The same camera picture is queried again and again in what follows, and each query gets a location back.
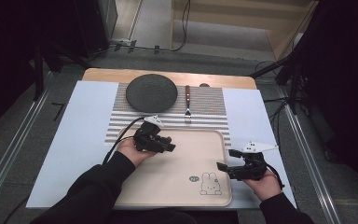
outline fork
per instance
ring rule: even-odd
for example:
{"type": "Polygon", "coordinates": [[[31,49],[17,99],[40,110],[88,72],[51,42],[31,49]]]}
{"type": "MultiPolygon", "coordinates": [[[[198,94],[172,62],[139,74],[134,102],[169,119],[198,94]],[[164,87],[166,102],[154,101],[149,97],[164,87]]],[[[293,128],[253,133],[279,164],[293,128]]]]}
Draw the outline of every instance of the fork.
{"type": "Polygon", "coordinates": [[[191,122],[191,112],[190,112],[190,86],[186,86],[186,105],[187,109],[185,112],[185,122],[191,122]]]}

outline table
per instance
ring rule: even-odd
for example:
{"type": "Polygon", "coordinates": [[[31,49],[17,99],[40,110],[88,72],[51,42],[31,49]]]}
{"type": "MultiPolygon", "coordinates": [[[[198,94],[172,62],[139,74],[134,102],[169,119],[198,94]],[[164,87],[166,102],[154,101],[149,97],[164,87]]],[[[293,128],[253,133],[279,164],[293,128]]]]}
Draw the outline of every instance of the table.
{"type": "MultiPolygon", "coordinates": [[[[186,3],[172,0],[171,36],[173,21],[182,19],[186,3]]],[[[311,0],[191,0],[188,20],[266,30],[279,60],[291,49],[298,33],[307,28],[316,6],[317,1],[311,0]]]]}
{"type": "MultiPolygon", "coordinates": [[[[276,144],[261,95],[255,89],[255,81],[250,77],[122,69],[89,69],[85,72],[82,81],[79,81],[76,85],[62,117],[59,130],[36,179],[33,192],[27,203],[28,208],[52,206],[65,194],[65,190],[70,187],[79,175],[95,163],[101,162],[101,159],[110,148],[101,144],[106,137],[106,119],[111,118],[113,106],[113,104],[107,104],[106,102],[115,101],[117,96],[117,91],[115,90],[118,90],[120,83],[128,83],[135,77],[150,73],[169,77],[176,85],[182,87],[185,84],[199,86],[201,83],[208,83],[212,87],[222,88],[221,90],[225,97],[224,103],[229,108],[227,109],[227,123],[231,139],[230,144],[233,148],[242,148],[244,143],[249,142],[249,140],[270,145],[276,144]],[[253,110],[244,109],[247,107],[254,108],[254,110],[261,108],[261,110],[257,110],[257,113],[255,113],[253,110]]],[[[296,206],[278,149],[265,152],[264,155],[266,161],[280,173],[283,184],[287,186],[283,189],[283,192],[296,206]]],[[[227,162],[230,166],[243,165],[242,160],[230,157],[227,158],[227,162]]],[[[190,208],[218,210],[258,208],[260,201],[254,196],[250,188],[237,180],[231,180],[230,185],[232,200],[229,205],[217,207],[192,206],[190,208]]],[[[145,207],[136,205],[126,207],[119,204],[116,208],[142,209],[145,207]]]]}

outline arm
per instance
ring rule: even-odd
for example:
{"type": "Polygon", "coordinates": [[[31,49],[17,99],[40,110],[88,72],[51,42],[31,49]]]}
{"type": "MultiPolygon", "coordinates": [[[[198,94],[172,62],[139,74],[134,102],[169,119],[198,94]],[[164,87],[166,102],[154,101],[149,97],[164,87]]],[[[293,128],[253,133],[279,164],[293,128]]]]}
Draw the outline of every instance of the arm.
{"type": "Polygon", "coordinates": [[[264,177],[260,180],[243,180],[255,195],[262,202],[260,209],[264,219],[268,224],[311,224],[312,219],[305,213],[296,210],[286,196],[281,192],[277,177],[267,170],[264,177]]]}
{"type": "Polygon", "coordinates": [[[81,175],[65,197],[31,223],[103,223],[115,205],[123,182],[153,152],[139,152],[132,140],[118,145],[111,160],[81,175]]]}

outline gray floor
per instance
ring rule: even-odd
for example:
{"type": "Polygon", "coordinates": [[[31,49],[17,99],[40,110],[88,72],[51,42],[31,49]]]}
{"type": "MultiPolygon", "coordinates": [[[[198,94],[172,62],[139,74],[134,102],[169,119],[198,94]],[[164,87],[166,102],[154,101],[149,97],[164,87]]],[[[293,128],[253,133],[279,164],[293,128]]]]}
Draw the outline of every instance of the gray floor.
{"type": "MultiPolygon", "coordinates": [[[[262,36],[258,31],[253,35],[262,36]]],[[[161,52],[154,55],[153,51],[147,50],[136,50],[133,53],[127,53],[124,49],[117,52],[109,51],[102,54],[92,64],[103,68],[246,76],[254,72],[258,62],[271,60],[271,52],[265,48],[265,42],[260,42],[259,44],[239,43],[238,45],[243,45],[245,51],[249,47],[249,49],[255,50],[256,54],[249,53],[246,54],[246,57],[237,57],[233,56],[235,55],[234,52],[240,55],[241,53],[232,49],[227,43],[222,46],[216,44],[216,41],[203,41],[204,38],[206,36],[192,37],[190,35],[189,44],[186,45],[184,50],[175,53],[161,52]]],[[[265,65],[267,63],[260,64],[258,69],[265,65]]],[[[60,119],[53,121],[59,108],[52,103],[66,104],[69,101],[73,87],[82,78],[83,73],[84,70],[78,65],[68,64],[61,73],[54,74],[55,80],[51,85],[47,100],[0,188],[0,223],[31,192],[34,180],[60,123],[60,119]]],[[[272,73],[266,74],[256,80],[257,88],[262,92],[264,99],[280,97],[278,87],[273,81],[274,76],[272,73]]],[[[26,116],[32,104],[33,94],[34,89],[31,87],[0,119],[0,159],[26,116]]],[[[269,114],[272,114],[278,106],[279,103],[268,103],[266,104],[266,109],[269,114]]],[[[322,143],[317,137],[312,123],[301,110],[298,109],[297,111],[299,112],[297,117],[301,122],[314,158],[334,200],[341,223],[358,223],[358,175],[345,164],[334,164],[326,161],[322,151],[322,143]]],[[[299,209],[309,214],[315,223],[328,223],[300,153],[294,132],[288,122],[288,117],[283,112],[280,115],[280,139],[283,163],[299,209]]],[[[27,223],[41,212],[40,210],[25,209],[23,205],[9,223],[27,223]]],[[[239,211],[239,218],[241,223],[264,222],[259,210],[241,210],[239,211]]]]}

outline striped mat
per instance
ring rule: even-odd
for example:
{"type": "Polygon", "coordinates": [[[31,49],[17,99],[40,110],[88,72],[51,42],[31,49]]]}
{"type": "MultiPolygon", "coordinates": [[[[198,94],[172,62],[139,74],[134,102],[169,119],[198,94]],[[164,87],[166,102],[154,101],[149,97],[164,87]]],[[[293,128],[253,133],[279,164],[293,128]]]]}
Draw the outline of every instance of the striped mat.
{"type": "MultiPolygon", "coordinates": [[[[118,133],[126,128],[133,120],[155,114],[142,113],[130,106],[126,99],[127,83],[119,83],[116,100],[112,109],[105,143],[112,146],[118,133]]],[[[185,123],[186,95],[185,87],[178,86],[178,97],[175,104],[162,113],[158,118],[164,128],[216,130],[224,136],[226,148],[231,146],[225,101],[221,88],[190,87],[191,123],[185,123]]],[[[133,125],[140,127],[141,121],[133,125]]]]}

